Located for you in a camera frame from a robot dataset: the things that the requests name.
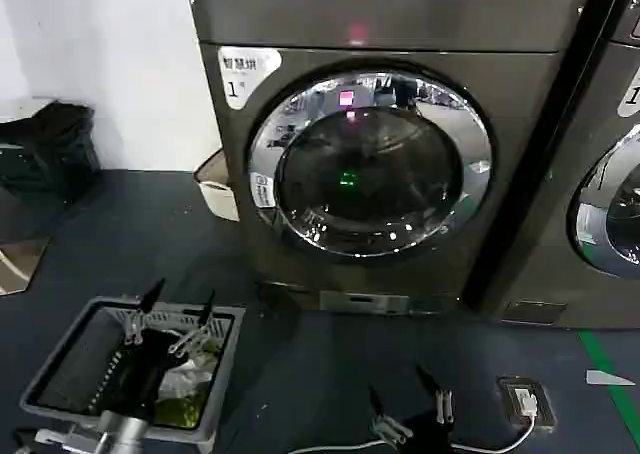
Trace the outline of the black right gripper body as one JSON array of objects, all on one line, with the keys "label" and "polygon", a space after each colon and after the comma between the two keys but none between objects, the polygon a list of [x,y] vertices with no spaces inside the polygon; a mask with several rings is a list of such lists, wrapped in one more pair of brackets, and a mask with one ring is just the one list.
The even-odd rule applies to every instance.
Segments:
[{"label": "black right gripper body", "polygon": [[400,445],[398,448],[400,454],[456,453],[450,438],[454,424],[439,423],[435,409],[429,409],[403,419],[401,424],[411,430],[413,436]]}]

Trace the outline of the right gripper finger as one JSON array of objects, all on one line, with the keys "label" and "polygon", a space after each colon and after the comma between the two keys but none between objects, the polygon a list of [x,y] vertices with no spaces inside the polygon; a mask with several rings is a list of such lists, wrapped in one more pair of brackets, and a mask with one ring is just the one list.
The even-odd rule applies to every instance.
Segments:
[{"label": "right gripper finger", "polygon": [[453,393],[440,387],[435,378],[421,365],[415,366],[422,387],[434,398],[435,416],[438,424],[453,424]]},{"label": "right gripper finger", "polygon": [[369,401],[373,410],[371,421],[372,431],[388,445],[404,445],[414,437],[411,429],[388,415],[383,408],[382,401],[377,390],[368,385]]}]

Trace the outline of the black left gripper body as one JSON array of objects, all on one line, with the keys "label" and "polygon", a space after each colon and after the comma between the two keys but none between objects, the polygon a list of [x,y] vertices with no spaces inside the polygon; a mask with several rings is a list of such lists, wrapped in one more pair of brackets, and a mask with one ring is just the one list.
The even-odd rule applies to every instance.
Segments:
[{"label": "black left gripper body", "polygon": [[172,344],[171,333],[146,331],[141,344],[126,347],[103,391],[102,410],[151,421],[161,382],[173,363]]}]

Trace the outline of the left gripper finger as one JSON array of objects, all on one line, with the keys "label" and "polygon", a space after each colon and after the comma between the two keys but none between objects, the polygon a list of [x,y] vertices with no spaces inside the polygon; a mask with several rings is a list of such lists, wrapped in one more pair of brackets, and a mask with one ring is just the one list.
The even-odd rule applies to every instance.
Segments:
[{"label": "left gripper finger", "polygon": [[210,338],[209,319],[213,310],[216,290],[213,289],[198,317],[197,325],[168,348],[168,353],[176,358],[198,355]]},{"label": "left gripper finger", "polygon": [[147,291],[138,303],[134,311],[126,314],[124,321],[124,344],[141,345],[143,343],[143,332],[147,327],[148,314],[159,299],[166,280],[159,279],[149,291]]}]

